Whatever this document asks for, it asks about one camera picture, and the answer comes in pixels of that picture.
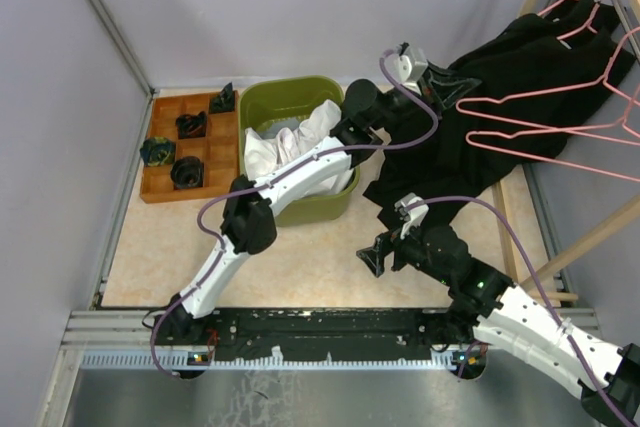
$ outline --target cloth in bin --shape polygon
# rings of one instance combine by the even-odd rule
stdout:
[[[248,128],[245,131],[244,166],[249,180],[270,174],[309,152],[329,135],[340,116],[340,107],[326,100],[302,122],[295,118],[285,119],[260,134]],[[305,197],[338,194],[347,186],[352,174],[353,170],[349,170],[331,177],[312,187]]]

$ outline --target black fabric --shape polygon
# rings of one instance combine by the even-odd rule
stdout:
[[[593,8],[592,0],[566,1],[546,18],[525,15],[493,41],[456,60],[451,68],[461,75],[483,81],[470,96],[502,98],[506,95],[561,87],[595,80],[604,71],[616,48],[608,28],[617,25],[611,7],[601,6],[594,26],[598,34],[585,32],[570,39],[570,48],[556,36],[580,27]],[[625,50],[618,56],[609,76],[618,85],[629,72],[634,57]],[[529,122],[566,127],[586,122],[611,95],[601,84],[587,89],[505,102],[469,103],[465,107],[496,113]],[[431,126],[430,118],[418,107],[407,109],[403,121],[391,129],[392,144],[419,137]],[[378,218],[389,228],[401,220],[393,205],[413,192],[425,199],[445,195],[476,197],[485,188],[507,175],[527,159],[479,149],[468,145],[471,130],[497,130],[513,133],[522,126],[444,112],[440,127],[427,142],[413,148],[385,152],[379,179],[365,191],[365,197],[382,207]],[[545,157],[557,156],[566,145],[568,134],[522,136],[513,140],[485,137],[483,142]],[[430,206],[423,226],[448,224],[464,206],[445,202]]]

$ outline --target floor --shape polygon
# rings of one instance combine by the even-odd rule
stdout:
[[[184,95],[202,90],[163,91]],[[356,258],[384,231],[379,207],[362,197],[384,158],[376,153],[361,166],[361,179],[347,212],[331,222],[281,228],[274,245],[249,259],[220,298],[226,307],[444,307],[447,289],[408,267],[376,279]],[[161,306],[186,286],[202,266],[215,240],[196,225],[206,200],[145,204],[139,197],[140,167],[103,306]],[[504,180],[510,220],[534,266],[546,261],[529,190],[521,169]],[[493,204],[492,189],[481,199]],[[221,223],[223,205],[214,206],[205,223]],[[465,206],[452,223],[473,255],[504,271],[497,219],[479,205]],[[527,277],[517,257],[519,278]]]

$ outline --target wooden organizer box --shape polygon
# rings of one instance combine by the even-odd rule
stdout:
[[[175,161],[193,155],[204,162],[203,186],[176,190],[171,180],[171,165],[144,167],[140,197],[148,204],[217,197],[229,192],[238,176],[238,93],[234,91],[236,110],[208,114],[209,100],[218,92],[177,97],[162,97],[153,103],[149,137],[166,137],[176,143]],[[176,119],[182,114],[207,112],[207,132],[196,139],[178,139]]]

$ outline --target green bin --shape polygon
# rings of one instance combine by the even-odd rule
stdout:
[[[263,132],[274,122],[284,119],[295,117],[304,120],[327,99],[342,105],[342,87],[318,75],[262,82],[247,88],[238,103],[240,172],[245,173],[245,129],[251,127],[256,132]],[[276,224],[286,227],[337,219],[347,210],[351,192],[359,180],[360,169],[356,167],[351,182],[342,192],[296,200],[280,213]]]

